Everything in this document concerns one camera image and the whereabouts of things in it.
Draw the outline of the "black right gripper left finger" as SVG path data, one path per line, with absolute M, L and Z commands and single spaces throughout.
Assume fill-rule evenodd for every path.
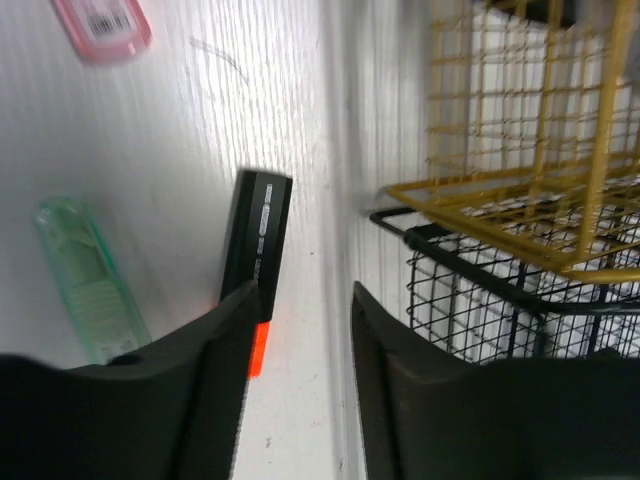
M 105 365 L 1 359 L 5 479 L 227 479 L 246 395 L 259 291 Z

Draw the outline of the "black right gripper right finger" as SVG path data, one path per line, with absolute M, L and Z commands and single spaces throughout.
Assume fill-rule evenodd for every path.
M 474 365 L 392 317 L 361 284 L 351 329 L 371 479 L 635 479 L 635 359 Z

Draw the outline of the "orange cap black highlighter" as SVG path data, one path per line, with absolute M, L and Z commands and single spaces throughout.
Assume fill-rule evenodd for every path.
M 293 179 L 281 174 L 243 170 L 236 184 L 220 297 L 255 281 L 260 294 L 249 376 L 262 373 L 285 243 Z

